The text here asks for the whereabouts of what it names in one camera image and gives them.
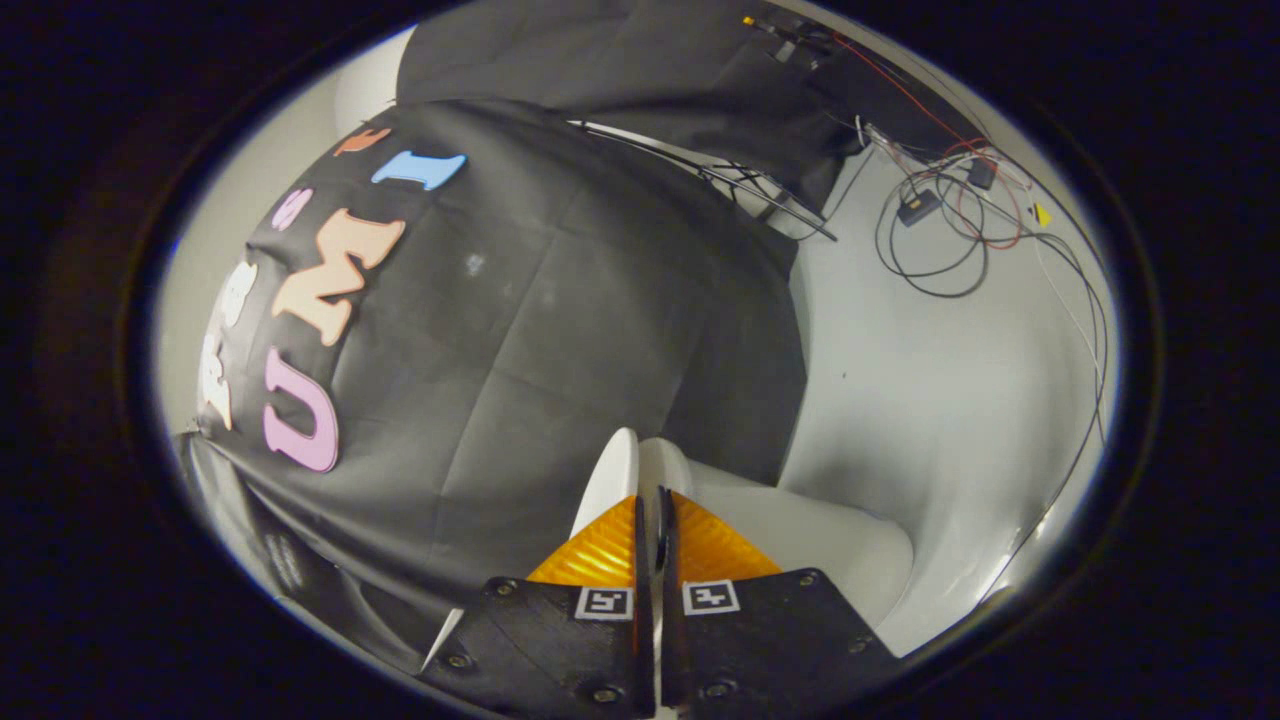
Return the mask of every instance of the pink letter u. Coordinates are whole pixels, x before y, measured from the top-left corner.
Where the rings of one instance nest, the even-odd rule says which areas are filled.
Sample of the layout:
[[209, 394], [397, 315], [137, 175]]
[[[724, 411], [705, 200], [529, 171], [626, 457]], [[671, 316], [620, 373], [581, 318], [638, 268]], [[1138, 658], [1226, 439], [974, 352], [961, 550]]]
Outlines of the pink letter u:
[[300, 465], [316, 473], [328, 473], [338, 462], [338, 414], [324, 388], [280, 360], [273, 347], [266, 354], [266, 389], [283, 389], [311, 409], [316, 419], [316, 432], [307, 437], [289, 427], [275, 414], [270, 404], [262, 409], [262, 434], [266, 446], [283, 452]]

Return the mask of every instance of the black cloth backdrop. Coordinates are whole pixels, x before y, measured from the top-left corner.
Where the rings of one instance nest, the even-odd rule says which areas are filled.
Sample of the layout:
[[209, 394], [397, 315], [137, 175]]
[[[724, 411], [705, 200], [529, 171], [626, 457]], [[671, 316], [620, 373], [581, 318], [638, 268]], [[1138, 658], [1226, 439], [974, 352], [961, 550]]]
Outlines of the black cloth backdrop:
[[[381, 128], [285, 188], [315, 191], [288, 229], [269, 214], [250, 237], [242, 315], [210, 322], [234, 429], [206, 405], [178, 447], [196, 503], [269, 592], [411, 671], [451, 606], [567, 539], [618, 427], [776, 483], [805, 370], [795, 242], [694, 174], [527, 104], [398, 105], [357, 132]], [[467, 161], [434, 191], [370, 182], [404, 150]], [[342, 208], [407, 227], [325, 347], [271, 302], [320, 264], [316, 231]], [[268, 402], [314, 429], [265, 389], [273, 346], [333, 400], [328, 473], [264, 442]]]
[[809, 22], [763, 0], [467, 3], [413, 31], [397, 101], [534, 102], [765, 172], [815, 211], [858, 147], [846, 124], [855, 115], [928, 160], [956, 135], [980, 136], [940, 95], [852, 40], [879, 70], [831, 40], [774, 60], [783, 41], [744, 24], [748, 15], [786, 29]]

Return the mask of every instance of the red wire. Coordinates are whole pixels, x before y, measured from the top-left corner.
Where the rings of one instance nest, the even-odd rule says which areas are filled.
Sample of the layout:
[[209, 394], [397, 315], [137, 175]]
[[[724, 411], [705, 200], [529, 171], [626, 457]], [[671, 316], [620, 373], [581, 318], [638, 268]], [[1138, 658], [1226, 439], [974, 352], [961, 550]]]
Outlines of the red wire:
[[948, 124], [943, 123], [942, 120], [940, 120], [937, 118], [937, 115], [934, 115], [933, 113], [929, 111], [928, 108], [925, 108], [924, 105], [922, 105], [920, 101], [916, 100], [915, 96], [910, 94], [910, 91], [908, 91], [905, 87], [902, 87], [901, 85], [899, 85], [899, 82], [896, 79], [893, 79], [892, 77], [890, 77], [888, 73], [886, 73], [884, 70], [882, 70], [879, 65], [877, 65], [876, 63], [870, 61], [870, 58], [868, 58], [867, 55], [863, 55], [861, 51], [859, 51], [856, 47], [854, 47], [852, 45], [845, 42], [844, 40], [841, 40], [840, 38], [840, 33], [833, 32], [832, 37], [835, 37], [836, 42], [838, 42], [838, 44], [844, 45], [846, 49], [849, 49], [854, 55], [858, 55], [859, 58], [861, 58], [863, 61], [867, 63], [868, 65], [870, 65], [873, 70], [876, 70], [877, 73], [881, 74], [881, 77], [883, 77], [884, 79], [887, 79], [891, 83], [893, 83], [893, 87], [896, 87], [900, 91], [902, 91], [902, 95], [906, 95], [906, 97], [911, 102], [915, 102], [915, 106], [919, 108], [922, 113], [924, 113], [925, 115], [928, 115], [929, 119], [932, 119], [933, 122], [936, 122], [940, 126], [942, 126], [942, 129], [945, 129], [945, 131], [950, 132], [952, 136], [955, 136], [955, 138], [960, 141], [960, 145], [964, 145], [964, 146], [969, 147], [969, 150], [973, 150], [974, 152], [978, 151], [973, 146], [973, 141], [965, 140], [964, 137], [960, 136], [960, 133], [957, 133], [956, 131], [951, 129], [951, 126], [948, 126]]
[[[852, 53], [854, 55], [858, 55], [859, 58], [861, 58], [861, 60], [864, 63], [867, 63], [868, 65], [870, 65], [870, 68], [873, 70], [876, 70], [877, 73], [879, 73], [881, 77], [883, 77], [884, 79], [887, 79], [890, 83], [892, 83], [893, 87], [899, 88], [899, 91], [901, 91], [902, 95], [906, 95], [908, 100], [910, 100], [911, 102], [915, 102], [915, 106], [919, 108], [922, 113], [924, 113], [925, 115], [928, 115], [931, 120], [938, 123], [938, 126], [941, 126], [942, 129], [950, 132], [956, 140], [960, 141], [960, 142], [952, 145], [951, 147], [947, 147], [947, 151], [942, 154], [943, 158], [946, 158], [947, 155], [950, 155], [952, 150], [955, 150], [956, 147], [960, 147], [961, 145], [965, 146], [965, 147], [968, 147], [974, 155], [982, 155], [980, 152], [978, 152], [978, 149], [973, 146], [974, 142], [987, 142], [987, 145], [991, 145], [991, 142], [987, 141], [987, 138], [984, 138], [984, 137], [975, 137], [973, 140], [965, 140], [960, 133], [957, 133], [956, 131], [951, 129], [951, 126], [948, 126], [945, 122], [940, 120], [937, 115], [934, 115], [933, 113], [931, 113], [929, 109], [925, 108], [919, 100], [916, 100], [915, 96], [911, 95], [911, 92], [908, 88], [902, 87], [888, 73], [886, 73], [884, 70], [882, 70], [879, 65], [877, 65], [876, 63], [873, 63], [870, 60], [870, 58], [868, 58], [867, 55], [863, 55], [861, 51], [859, 51], [856, 47], [854, 47], [852, 45], [845, 42], [844, 40], [841, 40], [841, 36], [840, 36], [838, 32], [832, 32], [831, 35], [832, 35], [832, 38], [836, 42], [838, 42], [840, 45], [844, 45], [850, 53]], [[995, 161], [986, 160], [986, 163], [988, 165], [991, 165], [991, 168], [993, 170], [996, 170], [996, 174], [1000, 174], [1000, 176], [1005, 174], [1005, 173], [1000, 172], [1000, 167], [996, 165]]]
[[[987, 246], [991, 247], [992, 250], [1009, 250], [1010, 247], [1018, 245], [1018, 241], [1023, 238], [1023, 222], [1021, 222], [1021, 217], [1020, 217], [1021, 213], [1018, 213], [1018, 199], [1014, 197], [1014, 191], [1012, 191], [1011, 187], [1009, 187], [1009, 182], [1005, 181], [1005, 173], [1000, 172], [1000, 167], [993, 160], [991, 160], [986, 155], [983, 155], [982, 152], [978, 152], [978, 149], [973, 146], [974, 142], [987, 142], [987, 145], [991, 145], [991, 142], [987, 141], [983, 137], [975, 137], [973, 140], [965, 140], [960, 133], [957, 133], [956, 131], [951, 129], [951, 126], [948, 126], [945, 122], [940, 120], [937, 115], [934, 115], [933, 113], [931, 113], [929, 109], [925, 108], [919, 100], [916, 100], [915, 96], [911, 95], [911, 92], [909, 90], [906, 90], [896, 79], [893, 79], [892, 77], [890, 77], [890, 74], [886, 73], [884, 70], [882, 70], [879, 65], [877, 65], [876, 63], [873, 63], [870, 60], [870, 58], [868, 58], [867, 55], [863, 55], [856, 47], [854, 47], [852, 45], [845, 42], [844, 40], [841, 40], [838, 32], [832, 32], [831, 36], [832, 36], [832, 38], [835, 38], [836, 42], [844, 45], [845, 49], [847, 49], [850, 53], [852, 53], [854, 55], [858, 55], [859, 58], [861, 58], [861, 60], [864, 63], [867, 63], [868, 65], [870, 65], [870, 68], [873, 70], [876, 70], [877, 73], [879, 73], [881, 77], [883, 77], [884, 79], [887, 79], [890, 83], [892, 83], [893, 87], [899, 88], [899, 91], [901, 91], [902, 95], [906, 95], [908, 100], [910, 100], [911, 102], [915, 102], [915, 106], [919, 108], [922, 113], [924, 113], [925, 115], [928, 115], [931, 120], [938, 123], [938, 126], [941, 126], [942, 129], [950, 132], [956, 140], [960, 141], [960, 142], [952, 145], [951, 147], [947, 147], [946, 152], [942, 154], [943, 158], [946, 158], [947, 155], [951, 154], [952, 150], [955, 150], [956, 147], [960, 147], [963, 145], [963, 146], [968, 147], [969, 151], [973, 152], [974, 155], [978, 155], [978, 156], [983, 158], [986, 160], [986, 163], [988, 165], [991, 165], [992, 169], [996, 170], [996, 174], [1001, 176], [1000, 177], [1000, 183], [1004, 184], [1005, 186], [1005, 191], [1009, 192], [1009, 200], [1014, 204], [1014, 211], [1016, 213], [1015, 217], [1019, 218], [1018, 219], [1018, 232], [1014, 233], [1014, 240], [1010, 241], [1009, 245], [992, 245], [991, 242], [987, 242], [987, 241], [983, 241], [983, 242], [987, 242]], [[959, 214], [960, 215], [960, 220], [964, 224], [969, 225], [969, 229], [973, 231], [974, 240], [980, 240], [982, 236], [978, 234], [978, 228], [975, 228], [973, 225], [973, 223], [970, 223], [963, 214], [960, 214], [960, 204], [963, 204], [963, 202], [964, 202], [964, 187], [960, 188], [960, 197], [956, 200], [956, 214]]]

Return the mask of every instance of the metal rod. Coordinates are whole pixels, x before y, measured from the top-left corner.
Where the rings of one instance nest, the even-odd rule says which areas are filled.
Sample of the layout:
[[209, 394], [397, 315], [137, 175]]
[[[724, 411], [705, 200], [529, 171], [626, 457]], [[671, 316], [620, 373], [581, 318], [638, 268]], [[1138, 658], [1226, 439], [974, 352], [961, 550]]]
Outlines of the metal rod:
[[640, 150], [645, 150], [648, 152], [653, 152], [654, 155], [658, 155], [659, 158], [666, 158], [667, 160], [671, 160], [673, 163], [680, 163], [681, 165], [686, 165], [689, 168], [692, 168], [694, 172], [696, 172], [701, 177], [716, 178], [716, 179], [718, 179], [721, 182], [731, 184], [731, 186], [733, 186], [733, 187], [736, 187], [739, 190], [742, 190], [742, 191], [745, 191], [745, 192], [748, 192], [750, 195], [754, 195], [754, 196], [759, 197], [760, 200], [764, 200], [765, 202], [768, 202], [773, 208], [777, 208], [778, 210], [782, 210], [783, 213], [786, 213], [786, 214], [791, 215], [792, 218], [800, 220], [801, 223], [809, 225], [809, 228], [813, 229], [813, 232], [823, 234], [823, 236], [831, 238], [832, 242], [840, 242], [836, 238], [836, 236], [831, 234], [831, 232], [828, 232], [823, 227], [823, 224], [827, 223], [826, 219], [823, 219], [820, 224], [815, 223], [815, 222], [810, 220], [809, 218], [805, 218], [800, 213], [796, 213], [791, 208], [787, 208], [786, 205], [783, 205], [783, 204], [773, 200], [768, 195], [765, 195], [763, 192], [756, 192], [754, 188], [751, 188], [746, 183], [739, 182], [739, 181], [736, 181], [733, 178], [730, 178], [730, 177], [726, 177], [726, 176], [723, 176], [721, 173], [717, 173], [716, 170], [710, 169], [707, 165], [703, 165], [700, 163], [695, 163], [692, 160], [689, 160], [687, 158], [681, 158], [680, 155], [676, 155], [675, 152], [668, 152], [668, 151], [666, 151], [666, 150], [663, 150], [660, 147], [654, 147], [652, 145], [645, 145], [643, 142], [636, 142], [636, 141], [634, 141], [631, 138], [622, 137], [620, 135], [613, 135], [612, 132], [605, 132], [605, 131], [602, 131], [602, 129], [596, 129], [596, 128], [589, 127], [586, 124], [580, 124], [579, 127], [581, 127], [582, 129], [585, 129], [586, 132], [589, 132], [591, 135], [595, 135], [595, 136], [599, 136], [599, 137], [604, 137], [607, 140], [614, 140], [617, 142], [622, 142], [622, 143], [630, 145], [632, 147], [637, 147]]

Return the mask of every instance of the foam letter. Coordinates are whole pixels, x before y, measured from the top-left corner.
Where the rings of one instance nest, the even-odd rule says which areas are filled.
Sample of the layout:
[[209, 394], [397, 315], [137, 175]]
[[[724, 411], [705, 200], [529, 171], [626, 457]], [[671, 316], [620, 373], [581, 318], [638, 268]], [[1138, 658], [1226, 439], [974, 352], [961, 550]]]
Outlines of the foam letter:
[[342, 141], [342, 145], [339, 145], [338, 149], [333, 151], [333, 156], [337, 158], [343, 152], [360, 152], [366, 147], [372, 147], [379, 140], [390, 135], [390, 132], [392, 132], [390, 128], [383, 128], [378, 132], [366, 129], [360, 135], [353, 135], [347, 140]]
[[307, 437], [289, 427], [275, 414], [270, 404], [262, 409], [262, 434], [266, 446], [283, 452], [300, 465], [316, 473], [328, 473], [338, 462], [338, 414], [324, 388], [301, 372], [280, 360], [280, 351], [273, 347], [266, 354], [266, 389], [283, 389], [311, 409], [316, 419], [316, 432]]
[[275, 211], [275, 215], [271, 215], [271, 227], [278, 231], [288, 229], [293, 224], [293, 220], [297, 219], [298, 213], [311, 201], [312, 195], [315, 195], [315, 191], [310, 187], [291, 192], [284, 199], [284, 202], [280, 202], [280, 209]]
[[227, 288], [223, 291], [223, 322], [228, 328], [234, 328], [239, 322], [239, 315], [244, 310], [244, 300], [248, 291], [253, 290], [253, 281], [257, 279], [257, 265], [250, 265], [241, 260], [239, 265], [232, 270], [227, 278]]
[[371, 223], [352, 218], [346, 208], [338, 210], [316, 233], [316, 246], [324, 263], [284, 278], [271, 304], [271, 315], [293, 313], [320, 331], [324, 345], [338, 342], [351, 319], [351, 301], [326, 302], [320, 299], [365, 287], [364, 275], [347, 255], [360, 258], [367, 270], [387, 258], [403, 232], [404, 220]]
[[218, 336], [206, 334], [200, 351], [200, 397], [223, 416], [223, 424], [232, 429], [232, 388], [223, 379], [223, 364], [218, 359]]
[[383, 182], [387, 178], [408, 179], [422, 183], [424, 190], [435, 190], [452, 178], [466, 161], [466, 155], [421, 158], [406, 150], [374, 173], [372, 179], [374, 182]]

